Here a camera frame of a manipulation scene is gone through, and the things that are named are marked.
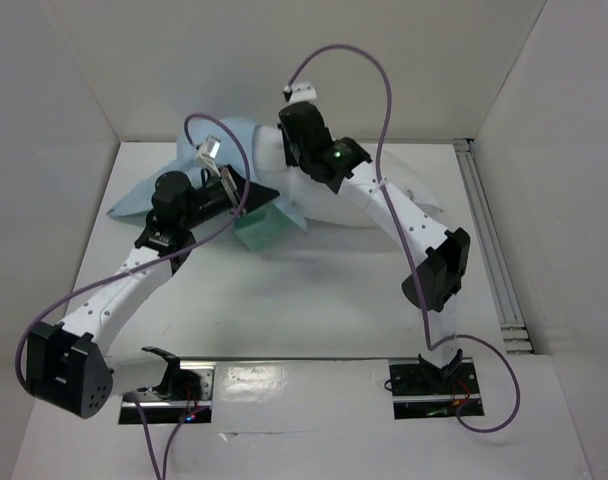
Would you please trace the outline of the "light blue pillowcase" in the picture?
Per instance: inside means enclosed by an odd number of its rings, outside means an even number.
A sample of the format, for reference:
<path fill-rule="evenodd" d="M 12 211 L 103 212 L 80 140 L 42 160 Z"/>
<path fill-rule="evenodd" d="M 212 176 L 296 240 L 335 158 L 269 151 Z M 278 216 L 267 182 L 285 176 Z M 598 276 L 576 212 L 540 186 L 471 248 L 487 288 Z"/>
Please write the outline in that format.
<path fill-rule="evenodd" d="M 266 179 L 259 178 L 259 168 L 254 164 L 258 159 L 255 151 L 260 127 L 248 119 L 225 118 L 219 124 L 200 120 L 189 128 L 193 139 L 204 140 L 209 136 L 221 141 L 216 156 L 216 164 L 227 167 L 239 178 L 245 177 L 245 165 L 238 148 L 242 147 L 250 167 L 252 185 L 245 208 L 247 213 L 235 219 L 233 230 L 240 241 L 251 251 L 260 251 L 272 246 L 289 230 L 308 228 L 307 220 L 288 201 L 279 195 L 271 201 L 252 209 L 260 197 L 270 189 Z M 193 228 L 221 213 L 232 210 L 228 195 L 221 182 L 201 167 L 195 160 L 196 150 L 189 145 L 185 136 L 177 141 L 177 158 L 162 167 L 151 177 L 140 181 L 107 212 L 112 219 L 148 215 L 154 209 L 153 199 L 159 179 L 172 173 L 177 178 L 186 178 L 191 184 L 186 205 L 191 214 L 185 218 L 185 225 Z"/>

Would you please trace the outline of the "white pillow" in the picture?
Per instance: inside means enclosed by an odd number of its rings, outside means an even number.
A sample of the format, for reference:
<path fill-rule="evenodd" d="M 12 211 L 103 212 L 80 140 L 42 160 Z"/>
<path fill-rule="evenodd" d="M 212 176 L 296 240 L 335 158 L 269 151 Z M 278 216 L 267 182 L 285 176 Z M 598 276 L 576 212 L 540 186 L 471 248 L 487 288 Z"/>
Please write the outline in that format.
<path fill-rule="evenodd" d="M 437 195 L 420 176 L 396 155 L 384 151 L 380 156 L 381 180 L 375 164 L 354 180 L 344 180 L 338 192 L 318 183 L 301 169 L 286 164 L 282 134 L 276 127 L 259 126 L 253 136 L 253 162 L 257 182 L 279 192 L 274 204 L 296 225 L 307 228 L 309 220 L 340 226 L 371 228 L 377 225 L 366 207 L 373 198 L 382 199 L 382 190 L 405 195 L 425 214 L 444 210 Z"/>

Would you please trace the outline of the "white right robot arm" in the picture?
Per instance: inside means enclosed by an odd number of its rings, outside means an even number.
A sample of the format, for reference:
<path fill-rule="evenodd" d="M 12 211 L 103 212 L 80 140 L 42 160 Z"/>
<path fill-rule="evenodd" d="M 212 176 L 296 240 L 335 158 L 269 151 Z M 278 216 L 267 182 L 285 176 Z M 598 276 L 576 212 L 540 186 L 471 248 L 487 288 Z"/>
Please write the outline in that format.
<path fill-rule="evenodd" d="M 278 118 L 288 165 L 357 206 L 401 247 L 411 269 L 401 289 L 420 311 L 429 352 L 418 358 L 420 379 L 428 390 L 444 391 L 463 361 L 456 343 L 456 296 L 470 235 L 463 228 L 448 229 L 394 185 L 382 168 L 381 143 L 368 151 L 352 138 L 333 138 L 309 101 L 285 106 Z"/>

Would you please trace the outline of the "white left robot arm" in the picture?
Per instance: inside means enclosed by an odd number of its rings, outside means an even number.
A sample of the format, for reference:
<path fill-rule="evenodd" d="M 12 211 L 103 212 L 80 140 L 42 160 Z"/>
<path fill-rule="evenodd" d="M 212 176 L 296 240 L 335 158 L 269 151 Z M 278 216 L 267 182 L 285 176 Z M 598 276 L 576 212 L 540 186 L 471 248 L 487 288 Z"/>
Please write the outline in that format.
<path fill-rule="evenodd" d="M 233 208 L 252 213 L 279 196 L 230 167 L 203 180 L 194 187 L 180 171 L 159 176 L 146 226 L 116 280 L 59 323 L 40 321 L 30 328 L 26 382 L 32 396 L 88 419 L 110 397 L 140 388 L 160 399 L 184 386 L 192 394 L 199 391 L 198 376 L 182 369 L 175 354 L 148 346 L 134 357 L 118 359 L 108 351 L 133 314 L 185 263 L 197 244 L 193 228 Z"/>

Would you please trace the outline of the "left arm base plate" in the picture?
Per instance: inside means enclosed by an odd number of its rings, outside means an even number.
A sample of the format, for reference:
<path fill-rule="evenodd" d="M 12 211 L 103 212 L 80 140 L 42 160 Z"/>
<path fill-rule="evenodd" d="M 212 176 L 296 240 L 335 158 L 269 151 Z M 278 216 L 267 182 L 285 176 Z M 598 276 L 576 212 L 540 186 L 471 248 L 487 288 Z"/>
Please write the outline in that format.
<path fill-rule="evenodd" d="M 170 425 L 186 415 L 189 424 L 206 424 L 212 417 L 216 363 L 144 352 L 112 366 L 111 393 L 121 400 L 120 425 Z"/>

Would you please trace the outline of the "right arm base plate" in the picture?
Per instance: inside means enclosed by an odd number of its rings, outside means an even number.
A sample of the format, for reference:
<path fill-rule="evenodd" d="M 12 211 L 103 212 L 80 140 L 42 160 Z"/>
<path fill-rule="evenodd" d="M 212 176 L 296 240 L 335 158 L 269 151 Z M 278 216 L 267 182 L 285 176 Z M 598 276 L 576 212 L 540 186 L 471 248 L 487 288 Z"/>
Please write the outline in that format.
<path fill-rule="evenodd" d="M 463 362 L 445 380 L 440 380 L 417 358 L 391 360 L 389 378 L 384 388 L 392 396 L 396 420 L 438 419 L 485 415 L 477 372 L 471 358 Z"/>

